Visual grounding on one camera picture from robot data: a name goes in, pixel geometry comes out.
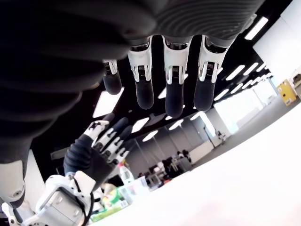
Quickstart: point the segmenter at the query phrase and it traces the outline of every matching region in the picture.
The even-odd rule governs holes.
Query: ribbed black cover
[[[264,0],[170,0],[158,14],[158,33],[172,37],[196,34],[236,38]]]

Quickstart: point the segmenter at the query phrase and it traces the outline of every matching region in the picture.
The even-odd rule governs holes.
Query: ceiling light
[[[181,125],[181,123],[182,123],[183,121],[184,121],[184,119],[181,119],[181,120],[176,121],[176,122],[169,128],[169,130],[173,130],[173,129],[177,128],[178,126]]]
[[[241,70],[244,69],[244,67],[245,67],[244,65],[238,66],[237,69],[235,69],[234,72],[232,72],[232,73],[226,78],[226,80],[229,81],[229,80],[233,79],[238,73],[241,72]]]
[[[247,88],[247,87],[251,84],[252,81],[253,81],[252,79],[249,80],[249,81],[242,87],[242,89]]]
[[[252,70],[254,70],[254,68],[257,67],[257,65],[258,65],[258,63],[252,64],[252,66],[249,67],[249,69],[245,71],[244,76],[246,76],[246,75],[248,75],[249,73],[251,73]]]
[[[265,63],[263,63],[259,68],[257,68],[256,72],[260,72],[265,67]]]
[[[260,81],[264,80],[264,79],[267,79],[267,74],[264,74],[261,78],[260,78]]]
[[[217,71],[217,74],[221,73],[222,70],[223,70],[223,68],[221,67],[221,68]]]
[[[232,91],[231,94],[235,93],[237,90],[239,90],[244,84],[240,83],[238,86],[236,86]]]
[[[252,40],[255,35],[263,28],[263,26],[268,22],[269,20],[265,17],[262,17],[257,24],[249,31],[249,33],[245,36],[245,39]]]
[[[188,74],[184,74],[184,80],[188,77]],[[159,94],[158,99],[166,98],[166,87]]]
[[[215,136],[215,128],[208,119],[207,115],[204,112],[199,112],[199,116],[201,117],[202,121],[205,123],[207,129],[209,130],[212,137]]]
[[[158,133],[158,130],[155,130],[155,131],[152,131],[150,132],[142,141],[145,142],[145,141],[148,141],[150,140],[154,135],[156,135]]]
[[[124,87],[121,88],[121,91],[117,95],[111,95],[107,91],[103,91],[100,94],[99,100],[94,110],[93,118],[111,113],[114,110],[114,107],[117,104],[119,98],[121,97],[123,90]]]
[[[228,93],[229,89],[225,89],[223,92],[221,92],[216,98],[214,98],[215,101],[221,99],[226,93]]]
[[[260,79],[260,77],[257,77],[256,79],[254,79],[254,81],[251,82],[251,86],[254,85],[256,82],[258,82]]]
[[[149,119],[150,119],[150,118],[147,117],[147,118],[145,118],[145,119],[140,119],[140,120],[138,120],[138,121],[134,124],[134,126],[133,126],[132,133],[135,133],[135,132],[141,130],[142,127],[147,123],[147,121],[148,121]]]
[[[160,95],[158,96],[158,99],[166,98],[166,87],[162,90]]]
[[[193,116],[190,118],[190,121],[195,120],[197,117],[199,117],[199,115],[200,115],[200,112],[196,113],[195,115],[193,115]]]

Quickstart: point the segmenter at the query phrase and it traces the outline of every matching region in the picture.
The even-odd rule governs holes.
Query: robotic hand
[[[99,188],[129,153],[125,139],[132,126],[122,118],[109,128],[114,114],[92,122],[68,149],[64,159],[66,176],[52,175],[34,213],[28,202],[18,208],[3,203],[2,209],[11,226],[86,225],[93,209],[93,191]]]

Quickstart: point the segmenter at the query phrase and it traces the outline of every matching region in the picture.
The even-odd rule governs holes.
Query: white table
[[[279,133],[300,113],[93,226],[300,226],[300,134]]]

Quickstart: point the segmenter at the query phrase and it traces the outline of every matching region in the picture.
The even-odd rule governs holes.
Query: robot finger
[[[92,140],[96,140],[101,132],[103,132],[114,119],[114,114],[110,113],[106,115],[103,120],[97,120],[92,122],[84,132],[85,135],[89,136]]]
[[[108,143],[122,131],[122,129],[128,124],[127,118],[120,119],[115,125],[109,128],[100,138],[96,141],[93,148],[103,152],[103,148],[108,145]]]
[[[118,135],[102,152],[108,158],[108,162],[112,162],[119,153],[119,148],[127,137],[132,133],[133,126],[127,126],[120,135]]]

